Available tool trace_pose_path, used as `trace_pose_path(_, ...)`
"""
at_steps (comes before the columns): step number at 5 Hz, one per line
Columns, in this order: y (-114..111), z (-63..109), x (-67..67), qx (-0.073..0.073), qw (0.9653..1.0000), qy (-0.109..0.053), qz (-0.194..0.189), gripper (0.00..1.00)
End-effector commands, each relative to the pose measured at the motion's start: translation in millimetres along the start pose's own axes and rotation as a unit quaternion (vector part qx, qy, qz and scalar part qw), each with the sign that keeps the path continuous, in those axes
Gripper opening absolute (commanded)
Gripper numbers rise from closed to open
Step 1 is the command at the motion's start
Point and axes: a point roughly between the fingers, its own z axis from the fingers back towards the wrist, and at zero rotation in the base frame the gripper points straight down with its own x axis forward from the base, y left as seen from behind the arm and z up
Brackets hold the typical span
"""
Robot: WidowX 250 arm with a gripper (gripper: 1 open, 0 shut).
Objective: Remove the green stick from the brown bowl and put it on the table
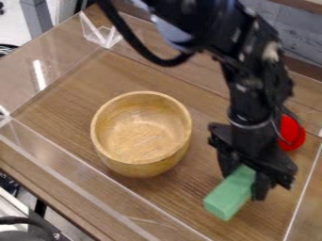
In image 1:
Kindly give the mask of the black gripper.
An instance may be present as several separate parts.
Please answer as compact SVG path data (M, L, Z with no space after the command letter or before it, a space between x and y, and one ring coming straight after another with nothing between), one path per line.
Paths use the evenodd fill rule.
M270 127L263 130L247 130L211 122L207 129L208 145L216 149L223 177L226 178L240 165L257 172L251 185L254 201L263 201L275 185L291 188L298 167L279 148Z

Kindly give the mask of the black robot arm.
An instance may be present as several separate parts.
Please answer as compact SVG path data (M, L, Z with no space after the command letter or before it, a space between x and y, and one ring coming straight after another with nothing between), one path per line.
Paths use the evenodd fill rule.
M250 196L262 201L278 185L290 188L298 167L278 141L285 101L294 82L283 59L278 31L239 0L136 0L151 14L155 27L179 51L162 58L147 48L126 23L112 0L96 0L106 17L135 51L163 67L183 64L206 53L220 63L230 91L227 124L208 124L208 144L230 177L240 166L255 172Z

